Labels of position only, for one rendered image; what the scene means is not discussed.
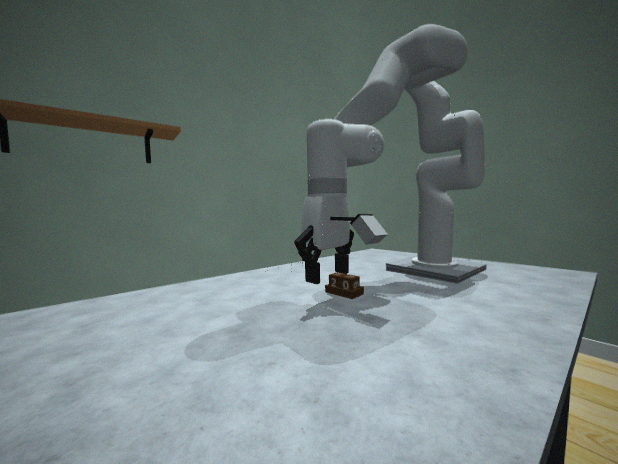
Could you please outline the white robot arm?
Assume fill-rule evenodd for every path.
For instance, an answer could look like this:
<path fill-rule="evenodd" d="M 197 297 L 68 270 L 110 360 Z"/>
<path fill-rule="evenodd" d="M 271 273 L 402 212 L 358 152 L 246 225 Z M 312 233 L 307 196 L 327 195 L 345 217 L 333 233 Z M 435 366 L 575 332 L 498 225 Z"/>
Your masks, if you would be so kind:
<path fill-rule="evenodd" d="M 446 191 L 473 189 L 484 179 L 481 116 L 474 110 L 451 114 L 449 94 L 435 82 L 460 70 L 467 55 L 459 32 L 420 26 L 384 49 L 364 87 L 334 120 L 318 120 L 307 129 L 308 194 L 347 194 L 347 167 L 381 156 L 384 139 L 371 125 L 396 107 L 404 88 L 417 107 L 421 150 L 460 150 L 461 155 L 427 160 L 416 171 L 418 258 L 412 263 L 422 267 L 458 266 L 452 260 L 454 205 Z"/>

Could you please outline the brown wooden number cube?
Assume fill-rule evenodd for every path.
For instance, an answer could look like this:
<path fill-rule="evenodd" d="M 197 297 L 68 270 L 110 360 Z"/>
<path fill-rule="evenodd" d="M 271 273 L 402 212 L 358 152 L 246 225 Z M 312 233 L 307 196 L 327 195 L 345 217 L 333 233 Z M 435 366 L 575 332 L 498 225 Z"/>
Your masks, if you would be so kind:
<path fill-rule="evenodd" d="M 345 275 L 340 277 L 340 284 L 342 289 L 355 290 L 360 288 L 360 277 L 355 275 Z"/>
<path fill-rule="evenodd" d="M 345 276 L 345 275 L 347 274 L 339 273 L 339 272 L 329 274 L 329 286 L 341 288 L 340 277 Z"/>

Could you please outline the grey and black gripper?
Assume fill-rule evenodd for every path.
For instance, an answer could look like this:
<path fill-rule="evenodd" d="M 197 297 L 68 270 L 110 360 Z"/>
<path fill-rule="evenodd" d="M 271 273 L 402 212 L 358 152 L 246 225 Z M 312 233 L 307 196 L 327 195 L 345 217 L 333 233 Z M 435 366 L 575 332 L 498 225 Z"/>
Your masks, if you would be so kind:
<path fill-rule="evenodd" d="M 346 193 L 318 193 L 305 197 L 302 231 L 294 244 L 305 261 L 306 282 L 320 283 L 320 263 L 317 261 L 321 251 L 326 249 L 335 248 L 337 251 L 335 271 L 349 273 L 347 254 L 350 254 L 354 232 L 349 221 L 330 220 L 330 217 L 349 217 Z"/>

